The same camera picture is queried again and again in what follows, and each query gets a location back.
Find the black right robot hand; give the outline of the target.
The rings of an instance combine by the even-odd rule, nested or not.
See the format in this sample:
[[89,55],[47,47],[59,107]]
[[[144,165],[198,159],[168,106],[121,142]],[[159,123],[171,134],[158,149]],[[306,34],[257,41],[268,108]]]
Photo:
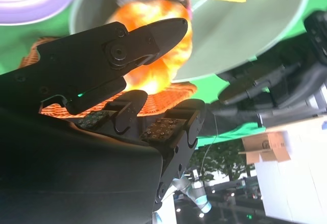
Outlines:
[[197,145],[205,103],[167,110],[138,139],[147,100],[124,76],[175,47],[183,18],[113,22],[37,47],[1,75],[1,223],[147,223]]

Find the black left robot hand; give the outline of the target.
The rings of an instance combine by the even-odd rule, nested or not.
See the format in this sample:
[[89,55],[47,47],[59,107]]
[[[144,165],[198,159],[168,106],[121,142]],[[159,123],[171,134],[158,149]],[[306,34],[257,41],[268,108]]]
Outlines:
[[303,25],[305,32],[219,74],[229,85],[211,103],[212,113],[255,116],[261,127],[325,114],[326,11],[312,12]]

